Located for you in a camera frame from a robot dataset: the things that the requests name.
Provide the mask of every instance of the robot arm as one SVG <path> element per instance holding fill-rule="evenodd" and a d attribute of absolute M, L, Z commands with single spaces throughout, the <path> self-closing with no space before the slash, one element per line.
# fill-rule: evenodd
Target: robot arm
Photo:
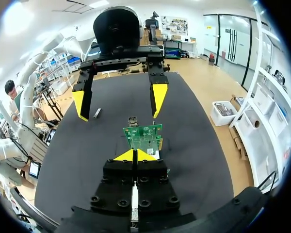
<path fill-rule="evenodd" d="M 138 62 L 147 64 L 144 70 L 149 74 L 152 115 L 154 118 L 158 116 L 168 89 L 163 56 L 158 47 L 139 46 L 139 29 L 137 15 L 127 7 L 108 8 L 96 18 L 94 32 L 101 54 L 81 64 L 79 80 L 72 90 L 81 119 L 89 119 L 94 76 L 98 72 L 123 69 Z"/>

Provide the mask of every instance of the circuit board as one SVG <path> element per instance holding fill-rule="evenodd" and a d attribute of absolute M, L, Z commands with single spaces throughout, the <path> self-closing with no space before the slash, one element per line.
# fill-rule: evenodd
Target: circuit board
<path fill-rule="evenodd" d="M 163 139 L 158 135 L 162 131 L 162 125 L 127 127 L 123 130 L 132 149 L 141 149 L 151 155 L 162 149 Z"/>

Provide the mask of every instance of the electronic component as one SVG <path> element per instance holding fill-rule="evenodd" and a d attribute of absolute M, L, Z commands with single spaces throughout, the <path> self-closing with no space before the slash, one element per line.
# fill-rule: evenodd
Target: electronic component
<path fill-rule="evenodd" d="M 162 149 L 163 139 L 162 136 L 158 135 L 162 130 L 162 125 L 128 127 L 123 128 L 123 130 L 132 149 L 141 149 L 150 155 Z"/>
<path fill-rule="evenodd" d="M 97 119 L 100 112 L 101 112 L 101 108 L 98 108 L 95 115 L 94 115 L 94 119 Z"/>
<path fill-rule="evenodd" d="M 40 169 L 41 169 L 41 164 L 40 163 L 34 163 L 31 162 L 30 163 L 30 168 L 29 168 L 29 175 L 38 179 L 39 177 L 39 173 L 40 173 Z"/>

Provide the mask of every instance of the white storage box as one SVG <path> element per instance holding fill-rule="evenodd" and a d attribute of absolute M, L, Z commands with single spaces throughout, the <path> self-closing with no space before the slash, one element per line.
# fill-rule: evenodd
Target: white storage box
<path fill-rule="evenodd" d="M 277 103 L 275 104 L 275 108 L 269 119 L 269 123 L 276 137 L 278 137 L 282 133 L 282 131 L 288 126 L 287 119 L 283 115 Z"/>
<path fill-rule="evenodd" d="M 71 77 L 68 78 L 68 79 L 69 79 L 69 81 L 67 82 L 67 85 L 69 85 L 69 83 L 71 85 L 73 85 L 73 83 L 77 80 L 77 76 L 76 75 L 71 75 Z"/>
<path fill-rule="evenodd" d="M 215 103 L 224 104 L 224 106 L 227 109 L 231 109 L 232 110 L 234 115 L 231 115 L 231 116 L 223 116 L 223 115 L 221 115 L 220 111 L 214 105 Z M 212 111 L 211 111 L 210 117 L 213 120 L 215 126 L 228 125 L 234 119 L 236 114 L 237 114 L 236 109 L 234 108 L 234 106 L 229 101 L 216 101 L 216 102 L 212 103 Z"/>
<path fill-rule="evenodd" d="M 52 84 L 52 88 L 57 96 L 61 96 L 63 93 L 66 92 L 66 90 L 68 90 L 68 85 L 66 82 L 58 81 Z"/>
<path fill-rule="evenodd" d="M 248 136 L 260 126 L 258 115 L 254 110 L 247 110 L 243 113 L 238 124 L 243 135 Z"/>
<path fill-rule="evenodd" d="M 259 108 L 263 115 L 267 114 L 274 104 L 274 94 L 263 83 L 257 83 L 257 91 L 253 102 Z"/>

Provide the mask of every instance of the black mat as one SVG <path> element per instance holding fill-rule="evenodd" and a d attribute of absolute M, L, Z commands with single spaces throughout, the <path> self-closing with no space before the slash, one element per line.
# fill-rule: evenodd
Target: black mat
<path fill-rule="evenodd" d="M 225 156 L 204 109 L 180 75 L 168 73 L 169 89 L 156 123 L 163 124 L 161 158 L 183 214 L 201 217 L 233 198 Z M 56 221 L 71 215 L 70 207 L 88 209 L 90 197 L 109 158 L 127 151 L 123 127 L 128 117 L 139 125 L 153 123 L 147 74 L 93 82 L 90 116 L 84 122 L 72 104 L 51 142 L 39 175 L 35 205 Z"/>

